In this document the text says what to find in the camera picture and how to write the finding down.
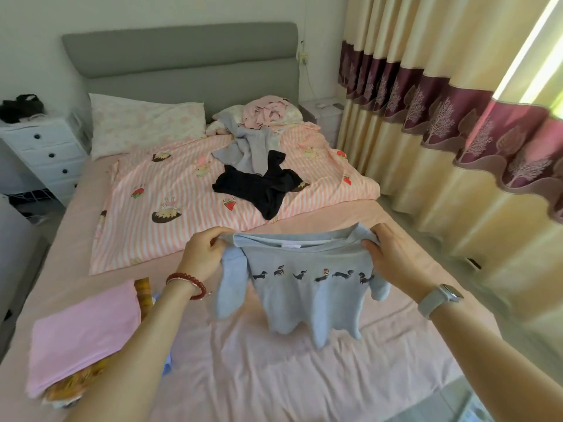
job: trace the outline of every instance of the hand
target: hand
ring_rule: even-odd
[[[199,281],[207,280],[221,263],[227,243],[219,240],[220,234],[234,232],[230,228],[213,227],[193,234],[186,243],[182,261],[176,272],[191,275]]]
[[[405,240],[395,234],[389,226],[378,223],[372,227],[381,246],[370,240],[362,240],[362,246],[372,256],[376,271],[398,289],[419,303],[438,285],[418,267],[409,254]]]

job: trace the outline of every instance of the pillow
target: pillow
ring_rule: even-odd
[[[228,112],[233,115],[234,120],[238,124],[242,124],[243,110],[244,110],[244,105],[229,106],[229,108],[225,108],[219,113],[213,114],[212,118],[213,120],[217,120],[218,115],[220,113]],[[289,105],[287,105],[287,108],[285,109],[285,117],[280,121],[272,121],[270,123],[270,126],[285,126],[288,124],[300,124],[302,122],[303,122],[303,114],[301,114],[299,108],[297,108],[295,105],[292,105],[290,103]],[[220,133],[221,130],[225,130],[225,125],[223,124],[223,122],[214,121],[207,127],[206,134],[208,136],[213,136],[215,134],[223,134]]]
[[[94,93],[90,101],[94,122],[92,160],[206,136],[202,103],[169,105]]]

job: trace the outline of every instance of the electrical outlet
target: electrical outlet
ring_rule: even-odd
[[[309,54],[307,52],[299,52],[299,63],[306,65],[309,62]]]

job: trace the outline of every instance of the striped quilt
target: striped quilt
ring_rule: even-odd
[[[231,135],[178,141],[123,156],[110,169],[111,189],[96,228],[90,275],[180,251],[190,237],[212,226],[247,231],[342,201],[379,197],[379,185],[359,174],[342,151],[331,149],[319,127],[304,123],[281,135],[281,164],[305,182],[285,195],[278,215],[266,221],[246,200],[211,187],[224,171],[211,152]]]

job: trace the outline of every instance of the person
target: person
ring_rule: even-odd
[[[381,241],[362,241],[375,269],[415,302],[438,284],[421,270],[404,240],[386,224],[372,228]],[[232,232],[214,227],[194,234],[177,272],[201,281],[218,268],[226,246],[218,239]],[[116,360],[65,419],[67,422],[138,422],[146,420],[162,367],[190,297],[200,290],[172,280]],[[463,301],[440,305],[430,319],[459,363],[467,381],[496,421],[563,420],[563,388],[536,368],[467,311]]]

